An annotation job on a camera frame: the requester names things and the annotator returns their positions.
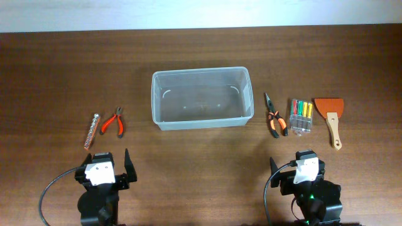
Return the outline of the red socket bit rail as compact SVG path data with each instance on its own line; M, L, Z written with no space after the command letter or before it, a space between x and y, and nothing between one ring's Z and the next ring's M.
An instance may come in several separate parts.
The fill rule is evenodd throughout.
M100 118L101 117L98 113L95 113L93 116L92 122L89 127L89 131L87 133L87 137L84 142L84 149L87 151L90 149L90 147L92 145L92 141L94 140L94 137L96 135L96 131L97 131L97 127L99 125Z

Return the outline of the colourful screwdriver set case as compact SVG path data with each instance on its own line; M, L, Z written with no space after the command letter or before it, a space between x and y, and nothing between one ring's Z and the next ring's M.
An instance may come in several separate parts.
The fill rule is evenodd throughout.
M310 133L313 125L313 104L299 99L291 100L289 128L296 135Z

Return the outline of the orange black needle-nose pliers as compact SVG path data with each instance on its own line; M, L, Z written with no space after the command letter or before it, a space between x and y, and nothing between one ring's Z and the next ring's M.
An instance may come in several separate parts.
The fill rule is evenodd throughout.
M274 125L274 120L276 119L281 126L282 134L284 136L287 136L288 135L288 126L287 126L284 118L275 109L274 104L272 103L270 97L268 96L268 94L266 92L264 93L264 96L266 99L266 107L268 110L267 119L268 119L268 128L269 128L270 133L272 134L272 136L274 138L276 138L276 139L279 138L278 131L276 130L275 125Z

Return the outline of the orange scraper wooden handle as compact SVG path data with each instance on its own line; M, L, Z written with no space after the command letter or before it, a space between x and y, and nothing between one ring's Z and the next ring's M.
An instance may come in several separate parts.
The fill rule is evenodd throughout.
M344 110L344 100L341 98L314 98L313 101L329 127L332 147L337 151L340 150L342 141L339 136L339 118Z

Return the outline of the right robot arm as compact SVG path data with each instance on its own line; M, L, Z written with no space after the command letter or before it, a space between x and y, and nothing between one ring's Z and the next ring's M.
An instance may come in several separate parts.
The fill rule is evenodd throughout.
M263 203L269 223L267 190L280 187L283 196L293 195L291 206L297 205L303 218L297 218L302 225L340 225L342 203L341 186L324 179L325 163L311 149L298 151L295 159L277 166L274 159L269 159L271 176L264 191Z

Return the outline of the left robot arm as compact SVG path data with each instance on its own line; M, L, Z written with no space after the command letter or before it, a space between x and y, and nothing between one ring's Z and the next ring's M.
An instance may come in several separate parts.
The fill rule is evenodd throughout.
M87 226L118 225L119 191L138 180L129 151L124 152L125 173L114 173L112 153L88 154L75 171L75 180L85 192L78 200L80 223Z

